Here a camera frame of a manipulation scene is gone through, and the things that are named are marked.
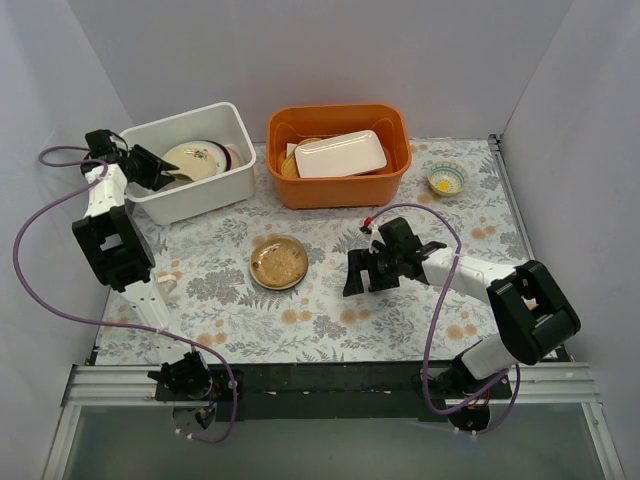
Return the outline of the brown glossy small plate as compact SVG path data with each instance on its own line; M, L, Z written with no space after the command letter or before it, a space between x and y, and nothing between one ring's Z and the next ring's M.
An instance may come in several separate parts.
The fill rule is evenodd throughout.
M309 257L300 241L290 236L269 239L253 251L249 261L252 278L260 286L283 291L300 283L309 268Z

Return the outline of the pink plate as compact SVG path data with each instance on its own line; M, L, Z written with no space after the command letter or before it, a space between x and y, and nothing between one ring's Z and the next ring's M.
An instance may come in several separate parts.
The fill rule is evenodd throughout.
M231 157L231 170L235 170L244 165L244 160L242 155L238 152L235 145L226 145L226 149L229 151Z

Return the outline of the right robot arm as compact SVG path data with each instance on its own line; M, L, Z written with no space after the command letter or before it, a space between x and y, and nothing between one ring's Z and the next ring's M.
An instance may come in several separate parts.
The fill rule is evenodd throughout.
M581 329L580 319L539 261L496 264L423 243L402 217L373 231L365 249L347 254L346 297L397 288L401 278L450 288L491 307L497 333L458 354L428 385L432 392L475 397L498 373L535 365Z

